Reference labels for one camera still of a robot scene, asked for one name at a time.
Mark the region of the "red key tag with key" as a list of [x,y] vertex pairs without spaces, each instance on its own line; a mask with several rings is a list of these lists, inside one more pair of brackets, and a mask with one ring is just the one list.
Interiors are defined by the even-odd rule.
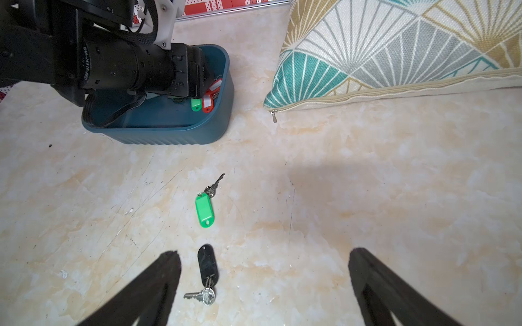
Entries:
[[203,112],[209,114],[215,107],[215,100],[219,97],[220,88],[222,85],[222,78],[217,79],[210,87],[202,98]]

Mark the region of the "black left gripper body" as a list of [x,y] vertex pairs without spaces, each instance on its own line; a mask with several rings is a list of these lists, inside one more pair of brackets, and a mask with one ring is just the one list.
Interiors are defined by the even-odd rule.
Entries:
[[98,28],[82,42],[80,87],[200,98],[208,89],[208,64],[200,48],[173,43],[170,50],[141,45]]

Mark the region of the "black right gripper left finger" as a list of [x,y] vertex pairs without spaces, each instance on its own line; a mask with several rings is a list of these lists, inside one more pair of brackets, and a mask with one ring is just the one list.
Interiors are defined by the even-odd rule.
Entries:
[[179,254],[162,253],[80,325],[166,325],[181,273]]

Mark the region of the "green key tag with key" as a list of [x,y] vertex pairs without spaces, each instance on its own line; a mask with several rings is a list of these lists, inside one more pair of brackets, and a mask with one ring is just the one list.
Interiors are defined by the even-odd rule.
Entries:
[[196,212],[198,222],[202,228],[209,228],[215,221],[215,214],[212,206],[212,198],[216,195],[219,183],[226,174],[223,173],[217,179],[217,181],[210,186],[207,186],[203,192],[197,195],[194,203],[196,206]]

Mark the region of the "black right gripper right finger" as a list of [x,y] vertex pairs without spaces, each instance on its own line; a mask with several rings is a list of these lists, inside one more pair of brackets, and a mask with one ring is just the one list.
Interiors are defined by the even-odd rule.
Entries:
[[365,325],[459,325],[365,248],[348,262],[354,295]]

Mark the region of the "teal plastic storage box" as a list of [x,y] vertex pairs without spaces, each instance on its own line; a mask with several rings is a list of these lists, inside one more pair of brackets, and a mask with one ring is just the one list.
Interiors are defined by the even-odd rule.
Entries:
[[139,107],[130,109],[111,124],[102,124],[136,99],[125,90],[96,90],[90,110],[82,112],[82,124],[91,133],[104,134],[124,144],[206,145],[217,141],[228,128],[234,103],[230,57],[218,45],[198,45],[209,68],[222,81],[213,109],[194,111],[191,102],[174,101],[164,95],[148,95]]

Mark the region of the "fan pattern cushion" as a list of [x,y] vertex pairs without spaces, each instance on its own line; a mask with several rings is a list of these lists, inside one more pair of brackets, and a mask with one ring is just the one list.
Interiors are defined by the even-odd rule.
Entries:
[[521,85],[520,1],[294,1],[272,115]]

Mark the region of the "black key tag with key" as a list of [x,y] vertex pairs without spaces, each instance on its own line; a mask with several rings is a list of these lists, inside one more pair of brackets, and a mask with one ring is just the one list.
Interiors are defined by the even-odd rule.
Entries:
[[216,301],[214,287],[220,276],[213,247],[210,244],[204,244],[198,250],[197,258],[203,289],[200,292],[185,293],[184,299],[195,299],[206,306],[211,306]]

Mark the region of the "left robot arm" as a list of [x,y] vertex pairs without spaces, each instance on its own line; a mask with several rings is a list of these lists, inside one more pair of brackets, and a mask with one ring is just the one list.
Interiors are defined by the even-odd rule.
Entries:
[[49,84],[83,106],[96,90],[193,99],[213,81],[203,51],[173,43],[175,1],[2,1],[1,85]]

